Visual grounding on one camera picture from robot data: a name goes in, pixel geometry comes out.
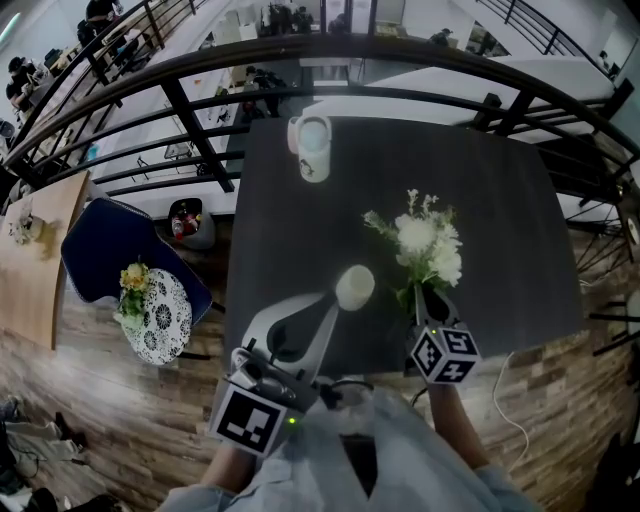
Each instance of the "yellow flower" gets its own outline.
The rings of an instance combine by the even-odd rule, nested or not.
[[[144,291],[149,285],[149,268],[144,263],[132,263],[120,272],[120,286],[128,290]]]

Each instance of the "dark gray table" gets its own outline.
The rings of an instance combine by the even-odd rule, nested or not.
[[[579,330],[580,290],[567,228],[535,148],[461,128],[385,119],[333,118],[331,175],[304,181],[287,148],[287,120],[254,122],[233,230],[225,353],[259,310],[332,288],[361,263],[376,276],[362,310],[341,313],[323,373],[404,368],[408,320],[392,288],[406,280],[395,248],[365,228],[375,210],[406,212],[408,189],[457,210],[462,279],[449,296],[484,357]],[[301,315],[286,348],[311,336],[326,304]]]

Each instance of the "person's arm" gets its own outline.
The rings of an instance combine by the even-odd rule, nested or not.
[[[238,494],[251,482],[255,467],[254,455],[221,443],[200,483]]]
[[[436,432],[471,469],[489,464],[489,457],[471,425],[454,386],[429,384],[429,400]]]

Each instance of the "navy blue chair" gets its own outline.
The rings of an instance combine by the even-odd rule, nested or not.
[[[120,298],[120,271],[140,259],[149,268],[173,274],[191,303],[198,323],[213,302],[209,289],[156,233],[146,213],[111,199],[94,199],[62,242],[62,261],[85,302]]]

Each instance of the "potted plant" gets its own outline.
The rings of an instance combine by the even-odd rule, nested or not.
[[[44,220],[32,214],[31,202],[25,202],[18,220],[9,224],[9,235],[20,245],[35,242],[40,238],[44,224]]]

